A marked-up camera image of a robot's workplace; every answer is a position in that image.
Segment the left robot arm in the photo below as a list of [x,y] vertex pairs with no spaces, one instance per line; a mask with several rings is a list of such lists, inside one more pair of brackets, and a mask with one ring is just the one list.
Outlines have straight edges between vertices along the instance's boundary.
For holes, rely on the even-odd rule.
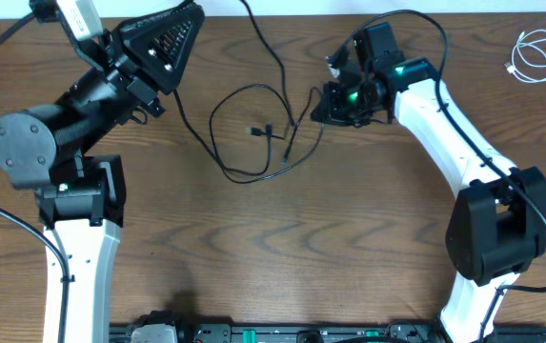
[[35,195],[47,248],[44,338],[106,342],[111,273],[127,198],[118,155],[91,148],[137,112],[157,117],[180,83],[203,9],[192,1],[102,27],[90,1],[33,1],[41,23],[59,23],[89,70],[55,102],[0,117],[0,168]]

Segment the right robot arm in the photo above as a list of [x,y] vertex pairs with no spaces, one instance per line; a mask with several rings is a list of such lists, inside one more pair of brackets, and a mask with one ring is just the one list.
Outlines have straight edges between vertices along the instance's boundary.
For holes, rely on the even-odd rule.
[[408,59],[388,23],[362,26],[327,63],[312,120],[360,128],[383,111],[429,154],[455,197],[445,235],[455,267],[450,298],[438,322],[448,342],[483,342],[509,290],[546,252],[546,178],[520,169],[495,149],[464,115],[425,58]]

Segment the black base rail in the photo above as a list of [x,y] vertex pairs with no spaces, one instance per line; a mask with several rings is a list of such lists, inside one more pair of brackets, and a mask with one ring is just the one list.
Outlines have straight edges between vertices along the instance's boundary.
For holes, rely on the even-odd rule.
[[230,316],[152,311],[112,324],[109,342],[453,342],[440,316],[389,322],[246,322]]

